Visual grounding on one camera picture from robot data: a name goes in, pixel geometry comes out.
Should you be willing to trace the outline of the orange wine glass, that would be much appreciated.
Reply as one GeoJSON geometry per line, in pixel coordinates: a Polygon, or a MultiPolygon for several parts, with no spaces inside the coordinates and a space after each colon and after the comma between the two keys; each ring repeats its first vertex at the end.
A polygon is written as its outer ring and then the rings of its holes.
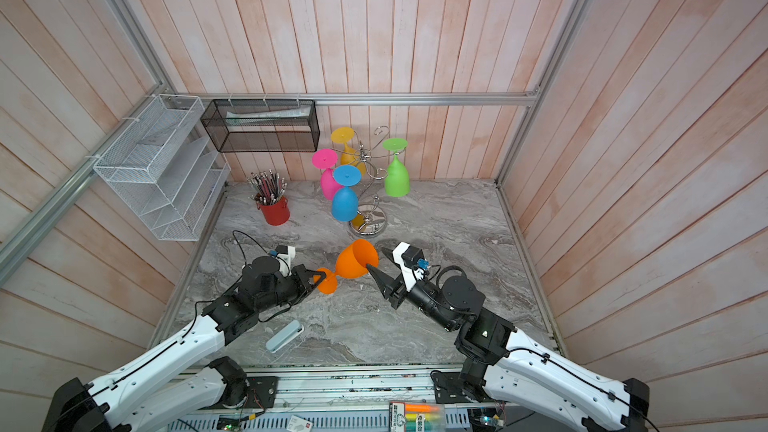
{"type": "Polygon", "coordinates": [[[333,270],[318,269],[318,272],[323,272],[325,276],[315,278],[317,290],[330,295],[336,291],[339,278],[360,278],[368,273],[368,265],[373,267],[379,265],[378,253],[369,241],[356,240],[341,252],[333,270]]]}

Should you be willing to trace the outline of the blue wine glass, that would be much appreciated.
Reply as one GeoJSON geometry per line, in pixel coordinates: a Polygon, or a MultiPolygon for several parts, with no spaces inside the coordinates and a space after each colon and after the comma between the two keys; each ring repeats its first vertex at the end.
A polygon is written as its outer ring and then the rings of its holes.
{"type": "Polygon", "coordinates": [[[332,199],[332,216],[340,222],[352,221],[358,215],[358,196],[353,187],[361,181],[362,174],[355,166],[342,165],[334,170],[333,178],[340,189],[332,199]]]}

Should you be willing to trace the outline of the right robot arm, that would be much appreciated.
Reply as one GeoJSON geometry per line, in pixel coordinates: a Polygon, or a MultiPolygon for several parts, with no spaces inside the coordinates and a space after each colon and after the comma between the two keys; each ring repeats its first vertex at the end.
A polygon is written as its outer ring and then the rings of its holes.
{"type": "Polygon", "coordinates": [[[484,306],[485,296],[465,275],[443,284],[368,269],[393,307],[409,302],[448,331],[465,356],[459,375],[464,396],[520,405],[575,431],[649,431],[648,386],[610,379],[566,359],[484,306]]]}

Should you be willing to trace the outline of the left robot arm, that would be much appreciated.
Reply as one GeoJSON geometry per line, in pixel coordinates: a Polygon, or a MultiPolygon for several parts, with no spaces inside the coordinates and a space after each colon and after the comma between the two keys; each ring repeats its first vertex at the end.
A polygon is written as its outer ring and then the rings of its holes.
{"type": "Polygon", "coordinates": [[[254,259],[220,297],[162,343],[89,383],[74,378],[60,386],[43,430],[156,431],[201,408],[243,406],[247,375],[229,357],[182,382],[176,378],[261,323],[261,313],[279,315],[301,303],[328,276],[303,265],[284,272],[284,264],[271,255],[254,259]]]}

